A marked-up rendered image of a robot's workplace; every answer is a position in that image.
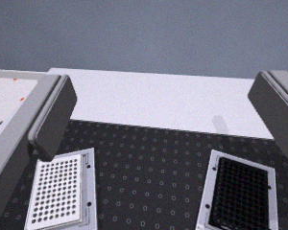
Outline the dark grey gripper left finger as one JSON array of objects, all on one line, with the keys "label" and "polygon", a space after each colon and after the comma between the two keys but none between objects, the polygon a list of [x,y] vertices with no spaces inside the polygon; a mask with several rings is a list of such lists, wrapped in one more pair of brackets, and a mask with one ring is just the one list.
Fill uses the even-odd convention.
[{"label": "dark grey gripper left finger", "polygon": [[55,158],[77,100],[67,74],[43,75],[0,134],[0,217],[29,159]]}]

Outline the grey rectangular frame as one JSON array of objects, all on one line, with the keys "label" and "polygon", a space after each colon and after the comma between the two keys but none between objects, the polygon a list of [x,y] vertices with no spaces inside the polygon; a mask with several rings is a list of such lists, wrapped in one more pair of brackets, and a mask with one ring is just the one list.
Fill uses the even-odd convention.
[{"label": "grey rectangular frame", "polygon": [[277,208],[276,208],[276,175],[275,169],[263,166],[239,157],[235,157],[217,150],[212,150],[210,153],[209,163],[207,167],[204,190],[201,199],[199,214],[195,230],[222,230],[209,223],[212,199],[214,194],[216,176],[218,171],[219,159],[229,158],[247,165],[257,167],[259,169],[268,171],[268,195],[269,195],[269,223],[270,230],[278,230],[277,227]]}]

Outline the black multi-well plate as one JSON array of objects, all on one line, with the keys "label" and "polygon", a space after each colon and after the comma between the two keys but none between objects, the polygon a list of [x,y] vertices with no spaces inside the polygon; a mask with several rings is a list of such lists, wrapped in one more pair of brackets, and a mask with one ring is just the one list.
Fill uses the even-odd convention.
[{"label": "black multi-well plate", "polygon": [[208,224],[269,230],[268,171],[220,157]]}]

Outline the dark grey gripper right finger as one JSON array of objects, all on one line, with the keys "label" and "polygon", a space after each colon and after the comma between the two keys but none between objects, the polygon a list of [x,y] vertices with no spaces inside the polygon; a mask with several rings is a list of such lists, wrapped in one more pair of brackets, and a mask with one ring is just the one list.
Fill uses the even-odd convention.
[{"label": "dark grey gripper right finger", "polygon": [[248,99],[288,158],[288,72],[260,71]]}]

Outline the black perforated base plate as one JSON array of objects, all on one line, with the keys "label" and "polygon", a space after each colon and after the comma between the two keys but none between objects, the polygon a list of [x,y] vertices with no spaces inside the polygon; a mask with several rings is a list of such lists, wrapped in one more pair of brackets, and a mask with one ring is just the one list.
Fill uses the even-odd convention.
[{"label": "black perforated base plate", "polygon": [[[288,230],[288,158],[275,139],[70,119],[56,155],[92,148],[98,230],[195,230],[212,150],[275,169],[277,227]],[[38,159],[0,230],[24,230]]]}]

